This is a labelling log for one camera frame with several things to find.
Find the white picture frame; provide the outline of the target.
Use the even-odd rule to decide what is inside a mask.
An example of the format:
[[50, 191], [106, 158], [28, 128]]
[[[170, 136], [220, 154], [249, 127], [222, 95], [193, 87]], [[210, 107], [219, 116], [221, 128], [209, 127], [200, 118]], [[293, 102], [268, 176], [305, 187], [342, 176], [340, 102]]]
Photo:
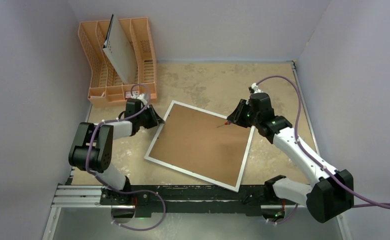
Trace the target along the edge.
[[172, 100], [144, 156], [152, 163], [238, 192], [254, 128], [225, 125], [226, 116]]

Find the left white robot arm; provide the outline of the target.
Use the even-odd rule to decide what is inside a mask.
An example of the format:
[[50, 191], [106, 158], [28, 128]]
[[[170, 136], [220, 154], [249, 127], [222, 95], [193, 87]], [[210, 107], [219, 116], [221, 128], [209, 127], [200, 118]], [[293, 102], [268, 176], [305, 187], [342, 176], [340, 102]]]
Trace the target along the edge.
[[112, 164], [113, 141], [134, 136], [140, 128], [151, 129], [165, 123], [149, 102], [130, 99], [116, 119], [99, 123], [81, 122], [74, 136], [68, 162], [87, 172], [112, 192], [121, 205], [141, 193], [132, 190], [129, 178]]

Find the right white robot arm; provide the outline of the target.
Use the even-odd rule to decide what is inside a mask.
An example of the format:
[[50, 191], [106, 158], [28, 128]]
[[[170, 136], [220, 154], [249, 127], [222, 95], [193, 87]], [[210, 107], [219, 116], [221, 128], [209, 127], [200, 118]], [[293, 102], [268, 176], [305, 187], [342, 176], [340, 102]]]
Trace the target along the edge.
[[243, 128], [255, 127], [258, 133], [285, 153], [301, 170], [308, 184], [278, 175], [264, 183], [263, 196], [271, 204], [281, 199], [305, 206], [320, 223], [338, 216], [354, 206], [354, 178], [348, 170], [339, 171], [326, 163], [295, 134], [292, 124], [276, 115], [267, 93], [254, 93], [239, 101], [227, 122]]

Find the small red white box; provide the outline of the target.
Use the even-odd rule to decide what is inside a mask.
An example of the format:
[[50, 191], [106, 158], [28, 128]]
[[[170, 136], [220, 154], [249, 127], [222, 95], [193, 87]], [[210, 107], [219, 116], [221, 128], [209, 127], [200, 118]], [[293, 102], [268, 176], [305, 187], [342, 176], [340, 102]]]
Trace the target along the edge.
[[133, 94], [132, 94], [131, 91], [127, 91], [127, 92], [125, 93], [124, 97], [125, 97], [125, 99], [130, 99], [130, 98], [133, 97]]

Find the orange plastic file organizer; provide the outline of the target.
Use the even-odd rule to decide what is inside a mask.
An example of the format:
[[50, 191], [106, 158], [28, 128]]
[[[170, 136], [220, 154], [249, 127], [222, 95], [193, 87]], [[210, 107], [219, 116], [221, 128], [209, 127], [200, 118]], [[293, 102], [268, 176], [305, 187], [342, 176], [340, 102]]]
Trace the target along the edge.
[[135, 94], [158, 98], [157, 58], [149, 19], [84, 21], [78, 37], [91, 68], [88, 100], [96, 108], [123, 106]]

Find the white board in organizer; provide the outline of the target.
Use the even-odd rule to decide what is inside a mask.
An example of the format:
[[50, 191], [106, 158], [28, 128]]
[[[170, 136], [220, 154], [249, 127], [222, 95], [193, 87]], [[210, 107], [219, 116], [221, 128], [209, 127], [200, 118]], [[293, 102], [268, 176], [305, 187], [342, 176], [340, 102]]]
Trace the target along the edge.
[[111, 15], [102, 50], [121, 81], [126, 85], [133, 84], [138, 67], [136, 54], [114, 14]]

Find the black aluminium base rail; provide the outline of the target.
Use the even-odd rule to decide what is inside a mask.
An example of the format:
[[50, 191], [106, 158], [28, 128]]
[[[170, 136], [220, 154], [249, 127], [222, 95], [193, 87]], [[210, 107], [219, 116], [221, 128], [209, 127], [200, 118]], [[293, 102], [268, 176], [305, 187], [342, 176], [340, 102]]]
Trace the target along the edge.
[[60, 185], [54, 195], [56, 207], [135, 210], [137, 218], [149, 218], [153, 213], [244, 214], [257, 217], [269, 209], [282, 211], [295, 203], [273, 196], [264, 185], [243, 185], [238, 192], [216, 185], [131, 185], [140, 190], [125, 197], [102, 186]]

